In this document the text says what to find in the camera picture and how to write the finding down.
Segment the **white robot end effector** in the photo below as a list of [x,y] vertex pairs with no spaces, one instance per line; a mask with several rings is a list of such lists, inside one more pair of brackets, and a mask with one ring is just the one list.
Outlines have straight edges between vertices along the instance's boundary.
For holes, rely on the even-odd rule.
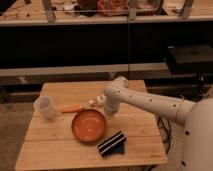
[[104,113],[108,116],[113,116],[119,111],[120,102],[111,98],[106,98],[104,101]]

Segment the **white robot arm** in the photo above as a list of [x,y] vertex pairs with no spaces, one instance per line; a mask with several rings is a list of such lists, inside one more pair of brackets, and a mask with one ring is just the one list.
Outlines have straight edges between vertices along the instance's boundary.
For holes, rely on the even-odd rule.
[[134,91],[125,77],[114,79],[103,93],[107,115],[116,114],[120,104],[126,103],[183,126],[180,171],[213,171],[213,98],[193,102]]

